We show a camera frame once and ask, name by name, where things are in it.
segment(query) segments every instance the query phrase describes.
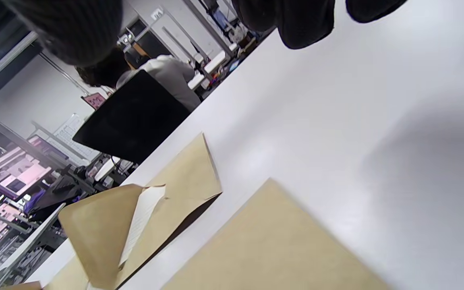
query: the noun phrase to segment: brown envelope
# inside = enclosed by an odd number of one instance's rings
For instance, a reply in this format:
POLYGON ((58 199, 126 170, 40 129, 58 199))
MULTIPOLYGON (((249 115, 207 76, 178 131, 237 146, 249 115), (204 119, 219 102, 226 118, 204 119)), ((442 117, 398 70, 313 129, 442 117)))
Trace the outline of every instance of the brown envelope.
POLYGON ((74 257, 62 270, 53 277, 44 290, 87 290, 89 279, 83 271, 78 257, 74 257))
POLYGON ((118 263, 142 188, 125 185, 65 207, 59 220, 96 288, 115 289, 162 246, 190 213, 221 193, 203 135, 197 136, 151 182, 166 195, 123 268, 118 263))
POLYGON ((22 283, 1 288, 2 290, 41 290, 39 282, 22 283))
POLYGON ((385 290, 388 286, 268 180, 164 289, 385 290))

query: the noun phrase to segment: black office chair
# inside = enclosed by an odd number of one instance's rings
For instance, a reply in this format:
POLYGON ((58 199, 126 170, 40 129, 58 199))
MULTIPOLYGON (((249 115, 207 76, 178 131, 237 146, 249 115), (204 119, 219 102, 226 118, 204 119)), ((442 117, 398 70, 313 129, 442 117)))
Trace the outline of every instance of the black office chair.
POLYGON ((139 71, 85 121, 72 139, 140 164, 189 114, 151 75, 139 71))

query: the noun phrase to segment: cable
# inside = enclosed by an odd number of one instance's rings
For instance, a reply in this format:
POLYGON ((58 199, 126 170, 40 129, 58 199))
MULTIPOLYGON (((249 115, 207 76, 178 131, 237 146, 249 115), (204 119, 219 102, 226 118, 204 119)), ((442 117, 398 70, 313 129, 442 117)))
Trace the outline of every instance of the cable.
MULTIPOLYGON (((110 156, 110 160, 112 160, 112 163, 114 163, 114 166, 116 167, 116 170, 118 171, 118 173, 120 172, 120 169, 119 169, 119 166, 116 164, 116 162, 114 161, 114 157, 113 156, 110 156)), ((123 174, 124 176, 128 177, 128 174, 126 174, 126 172, 124 172, 123 170, 121 170, 121 174, 123 174)))

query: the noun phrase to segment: white wall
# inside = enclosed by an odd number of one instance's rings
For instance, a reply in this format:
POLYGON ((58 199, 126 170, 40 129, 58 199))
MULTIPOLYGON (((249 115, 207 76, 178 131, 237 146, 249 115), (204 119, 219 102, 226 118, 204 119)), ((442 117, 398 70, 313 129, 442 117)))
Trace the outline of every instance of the white wall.
MULTIPOLYGON (((77 77, 73 66, 48 56, 77 77)), ((100 89, 88 90, 105 96, 100 89)), ((80 98, 82 95, 82 90, 37 56, 0 90, 0 121, 23 138, 34 131, 32 120, 54 132, 72 113, 86 117, 94 111, 80 98)))
MULTIPOLYGON (((195 42, 201 46, 201 48, 207 53, 211 58, 215 57, 220 51, 221 48, 218 44, 214 41, 214 39, 210 36, 210 34, 205 30, 205 28, 201 25, 201 23, 195 18, 195 16, 191 13, 191 11, 187 8, 187 6, 182 2, 182 0, 126 0, 129 4, 137 11, 140 16, 142 16, 143 20, 147 22, 147 24, 153 23, 153 19, 151 18, 151 14, 155 9, 157 9, 160 5, 164 6, 175 19, 186 29, 186 31, 191 35, 195 42)), ((192 0, 197 8, 199 8, 200 13, 208 18, 209 23, 212 27, 218 31, 218 34, 221 35, 219 32, 219 28, 212 22, 210 17, 206 15, 204 8, 201 7, 200 3, 197 0, 192 0)), ((229 15, 229 19, 233 19, 234 15, 229 13, 227 6, 225 6, 222 0, 218 1, 220 5, 221 11, 225 15, 229 15)), ((196 53, 195 49, 191 45, 189 39, 182 33, 182 31, 178 28, 178 26, 166 15, 164 15, 159 21, 155 23, 152 30, 156 33, 157 37, 160 37, 166 43, 169 48, 180 58, 180 59, 188 59, 186 55, 178 48, 178 46, 162 31, 162 26, 165 26, 171 34, 175 36, 175 38, 182 43, 184 48, 188 50, 193 55, 196 53)))

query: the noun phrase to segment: white table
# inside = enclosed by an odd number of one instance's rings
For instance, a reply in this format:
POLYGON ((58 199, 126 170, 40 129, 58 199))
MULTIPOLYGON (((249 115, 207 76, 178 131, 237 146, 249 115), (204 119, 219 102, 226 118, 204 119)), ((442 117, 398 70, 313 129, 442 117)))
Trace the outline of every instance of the white table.
MULTIPOLYGON (((232 43, 228 48, 230 48, 230 50, 234 52, 236 51, 237 47, 237 44, 232 43)), ((216 57, 214 57, 208 64, 206 64, 205 71, 210 74, 213 73, 220 67, 221 64, 223 64, 223 62, 225 62, 225 60, 227 60, 227 55, 224 51, 220 51, 220 53, 218 53, 216 57)), ((205 76, 203 74, 197 73, 195 77, 193 77, 193 79, 187 83, 187 85, 191 90, 195 90, 196 88, 198 88, 199 85, 201 85, 201 82, 204 79, 205 76)))
MULTIPOLYGON (((392 287, 464 289, 464 1, 365 25, 345 10, 309 48, 270 35, 127 178, 204 132, 224 193, 121 290, 160 289, 269 177, 392 287)), ((34 279, 66 262, 50 259, 34 279)))

